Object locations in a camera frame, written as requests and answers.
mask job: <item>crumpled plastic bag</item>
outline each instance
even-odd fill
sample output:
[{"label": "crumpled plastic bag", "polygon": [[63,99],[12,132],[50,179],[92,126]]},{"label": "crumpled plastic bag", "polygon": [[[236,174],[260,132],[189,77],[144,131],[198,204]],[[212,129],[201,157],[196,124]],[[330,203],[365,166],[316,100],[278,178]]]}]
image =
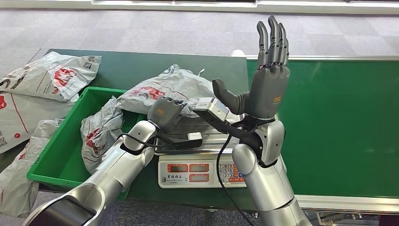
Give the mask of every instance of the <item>crumpled plastic bag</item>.
[{"label": "crumpled plastic bag", "polygon": [[82,158],[90,174],[94,173],[104,153],[122,133],[123,113],[115,105],[116,98],[112,96],[99,112],[82,120]]},{"label": "crumpled plastic bag", "polygon": [[0,79],[0,91],[68,101],[97,75],[101,56],[50,52]]},{"label": "crumpled plastic bag", "polygon": [[47,145],[61,119],[40,121],[31,140],[0,173],[0,212],[13,217],[27,217],[39,191],[39,183],[28,180],[26,174]]},{"label": "crumpled plastic bag", "polygon": [[147,114],[155,101],[161,97],[183,100],[187,106],[182,116],[198,117],[192,111],[201,97],[214,97],[212,83],[191,71],[172,65],[157,77],[140,82],[118,98],[117,107],[121,109]]},{"label": "crumpled plastic bag", "polygon": [[0,153],[28,140],[41,120],[64,118],[75,102],[0,92]]}]

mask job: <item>digital weighing scale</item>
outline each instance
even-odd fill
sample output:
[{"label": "digital weighing scale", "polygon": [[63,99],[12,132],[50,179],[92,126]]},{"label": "digital weighing scale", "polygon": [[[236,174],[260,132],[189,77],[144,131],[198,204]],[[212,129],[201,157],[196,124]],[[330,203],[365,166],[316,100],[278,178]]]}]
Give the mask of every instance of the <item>digital weighing scale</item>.
[{"label": "digital weighing scale", "polygon": [[[230,123],[241,120],[241,116],[230,114]],[[188,133],[201,133],[201,147],[185,150],[157,149],[158,184],[161,188],[210,188],[221,187],[217,173],[225,187],[246,187],[231,157],[232,148],[239,140],[232,137],[226,146],[216,172],[216,158],[228,135],[222,134],[201,118],[181,118],[168,137],[187,139]]]}]

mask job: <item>qr code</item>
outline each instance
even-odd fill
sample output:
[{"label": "qr code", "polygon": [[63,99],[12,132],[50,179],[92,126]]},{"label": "qr code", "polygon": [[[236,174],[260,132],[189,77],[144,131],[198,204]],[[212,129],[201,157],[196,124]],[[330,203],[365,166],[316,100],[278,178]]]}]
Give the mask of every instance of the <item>qr code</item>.
[{"label": "qr code", "polygon": [[91,68],[91,63],[89,62],[85,62],[85,65],[83,65],[83,67],[90,69]]},{"label": "qr code", "polygon": [[7,141],[4,137],[0,138],[0,147],[3,147],[4,145],[7,145]]}]

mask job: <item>red digital display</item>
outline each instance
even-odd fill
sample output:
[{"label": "red digital display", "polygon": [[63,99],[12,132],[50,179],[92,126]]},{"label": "red digital display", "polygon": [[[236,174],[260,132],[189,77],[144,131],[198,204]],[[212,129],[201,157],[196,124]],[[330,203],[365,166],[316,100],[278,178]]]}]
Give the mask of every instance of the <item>red digital display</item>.
[{"label": "red digital display", "polygon": [[201,172],[208,172],[209,171],[209,164],[208,163],[200,163],[200,164],[190,164],[190,172],[193,173],[201,173]]},{"label": "red digital display", "polygon": [[194,173],[190,174],[190,182],[208,182],[209,174],[205,173]]},{"label": "red digital display", "polygon": [[168,164],[168,172],[169,173],[187,173],[188,165],[187,164]]}]

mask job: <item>black cable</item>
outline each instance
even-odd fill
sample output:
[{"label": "black cable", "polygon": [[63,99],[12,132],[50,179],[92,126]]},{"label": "black cable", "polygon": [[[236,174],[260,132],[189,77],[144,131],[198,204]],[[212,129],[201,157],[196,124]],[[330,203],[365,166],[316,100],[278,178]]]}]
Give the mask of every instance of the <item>black cable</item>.
[{"label": "black cable", "polygon": [[231,139],[231,135],[229,134],[229,137],[227,138],[226,142],[224,143],[224,145],[222,146],[222,148],[219,151],[219,154],[217,154],[217,158],[216,158],[216,171],[217,171],[217,178],[219,179],[219,183],[222,186],[223,190],[226,192],[226,195],[230,198],[231,202],[233,203],[233,205],[237,208],[237,210],[240,212],[240,214],[245,218],[245,220],[251,225],[254,226],[254,224],[251,222],[251,220],[245,216],[244,212],[242,210],[240,210],[240,208],[237,206],[237,204],[234,202],[233,198],[230,196],[229,192],[227,191],[226,187],[223,184],[222,179],[220,178],[220,174],[219,174],[219,161],[220,161],[220,156],[222,156],[222,152],[224,151],[224,149],[226,148],[226,146],[228,145],[228,143],[230,142]]},{"label": "black cable", "polygon": [[149,143],[147,143],[147,142],[144,142],[144,141],[141,141],[141,140],[137,139],[136,137],[134,137],[134,136],[132,136],[132,135],[130,135],[130,134],[128,134],[128,133],[122,133],[122,134],[120,134],[120,135],[118,136],[118,138],[116,138],[116,139],[118,140],[121,136],[130,137],[130,138],[132,138],[133,140],[137,141],[138,143],[140,143],[140,144],[142,144],[142,145],[145,145],[145,146],[149,146],[149,147],[168,147],[168,146],[171,146],[171,145],[172,145],[172,144],[166,144],[166,145],[153,145],[153,144],[149,144]]}]

